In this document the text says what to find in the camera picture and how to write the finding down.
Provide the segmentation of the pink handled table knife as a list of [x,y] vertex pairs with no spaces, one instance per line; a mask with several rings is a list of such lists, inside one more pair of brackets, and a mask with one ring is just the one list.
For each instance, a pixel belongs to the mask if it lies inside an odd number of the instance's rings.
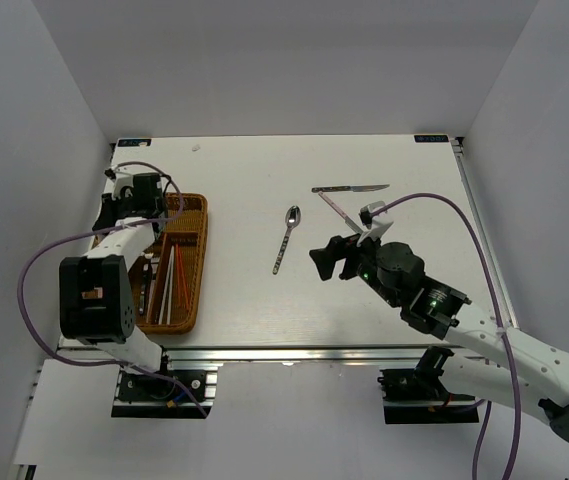
[[319,192],[318,196],[343,220],[343,222],[356,234],[363,232],[362,228],[333,200],[331,200],[325,192]]

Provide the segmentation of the orange chopstick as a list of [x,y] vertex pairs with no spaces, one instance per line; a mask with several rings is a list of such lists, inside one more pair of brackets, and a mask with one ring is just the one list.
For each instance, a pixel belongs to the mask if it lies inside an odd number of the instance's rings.
[[185,285],[185,274],[183,268],[183,258],[181,253],[181,248],[178,243],[174,245],[174,256],[175,256],[175,284],[177,292],[177,304],[179,307],[185,308],[188,304],[186,285]]
[[184,308],[186,310],[188,310],[190,307],[189,291],[188,291],[188,285],[187,285],[187,279],[186,279],[186,272],[185,272],[185,268],[184,268],[182,249],[181,249],[179,244],[176,245],[176,252],[177,252],[178,274],[179,274],[179,278],[180,278],[179,281],[180,281],[181,291],[182,291],[182,296],[183,296],[183,305],[184,305]]

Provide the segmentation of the dark handled table knife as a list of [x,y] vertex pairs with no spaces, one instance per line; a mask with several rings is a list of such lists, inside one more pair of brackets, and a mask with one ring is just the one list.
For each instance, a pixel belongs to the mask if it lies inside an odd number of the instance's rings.
[[312,193],[336,193],[336,192],[375,192],[387,189],[389,184],[372,184],[372,185],[339,185],[339,186],[321,186],[312,187]]

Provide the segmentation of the dark handled spoon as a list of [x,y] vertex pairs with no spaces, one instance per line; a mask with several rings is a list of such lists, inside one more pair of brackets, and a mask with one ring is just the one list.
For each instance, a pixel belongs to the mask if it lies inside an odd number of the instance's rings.
[[277,275],[279,273],[281,263],[283,261],[291,234],[293,230],[300,224],[300,222],[301,222],[301,209],[299,206],[293,205],[288,209],[285,216],[286,229],[272,268],[273,275]]

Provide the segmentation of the dark handled fork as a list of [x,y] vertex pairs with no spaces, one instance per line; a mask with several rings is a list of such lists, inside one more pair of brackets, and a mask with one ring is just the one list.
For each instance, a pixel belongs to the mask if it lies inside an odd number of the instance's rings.
[[151,261],[147,260],[142,270],[142,282],[140,285],[140,296],[138,304],[138,315],[143,317],[147,308],[148,291],[152,280]]

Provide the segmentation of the pink handled fork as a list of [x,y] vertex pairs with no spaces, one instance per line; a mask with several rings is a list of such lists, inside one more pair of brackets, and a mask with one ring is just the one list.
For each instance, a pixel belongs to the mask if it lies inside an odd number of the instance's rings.
[[147,286],[146,286],[146,300],[145,300],[145,321],[147,323],[152,322],[152,306],[154,302],[156,283],[157,283],[157,271],[160,264],[160,257],[153,256],[148,261],[147,268]]

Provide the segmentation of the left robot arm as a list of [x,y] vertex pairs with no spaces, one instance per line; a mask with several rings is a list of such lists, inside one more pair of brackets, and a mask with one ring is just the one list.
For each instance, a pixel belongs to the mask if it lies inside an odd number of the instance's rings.
[[161,175],[111,173],[101,196],[94,247],[59,266],[60,327],[64,338],[94,346],[129,367],[144,369],[141,387],[163,399],[175,374],[162,366],[162,348],[136,325],[129,270],[151,247],[168,218]]

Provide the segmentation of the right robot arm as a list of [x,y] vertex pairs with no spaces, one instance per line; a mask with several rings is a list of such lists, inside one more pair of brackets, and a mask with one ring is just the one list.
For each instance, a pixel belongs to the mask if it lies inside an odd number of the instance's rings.
[[499,326],[466,294],[429,277],[404,243],[336,236],[309,256],[322,280],[343,262],[341,279],[360,278],[411,328],[484,357],[476,362],[430,349],[415,374],[423,396],[449,391],[521,407],[569,443],[569,352]]

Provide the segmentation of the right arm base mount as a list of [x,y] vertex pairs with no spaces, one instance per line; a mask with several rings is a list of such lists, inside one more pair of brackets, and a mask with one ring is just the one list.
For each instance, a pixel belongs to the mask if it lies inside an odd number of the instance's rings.
[[411,369],[381,370],[377,381],[386,425],[476,424],[482,402],[418,384]]

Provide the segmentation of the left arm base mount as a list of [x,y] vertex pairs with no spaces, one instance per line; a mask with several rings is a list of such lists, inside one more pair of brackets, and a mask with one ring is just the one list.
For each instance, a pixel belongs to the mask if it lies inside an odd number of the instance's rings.
[[[202,409],[209,413],[215,398],[217,372],[202,369],[169,370]],[[112,418],[195,419],[204,415],[191,398],[174,383],[124,371],[118,378],[111,408]]]

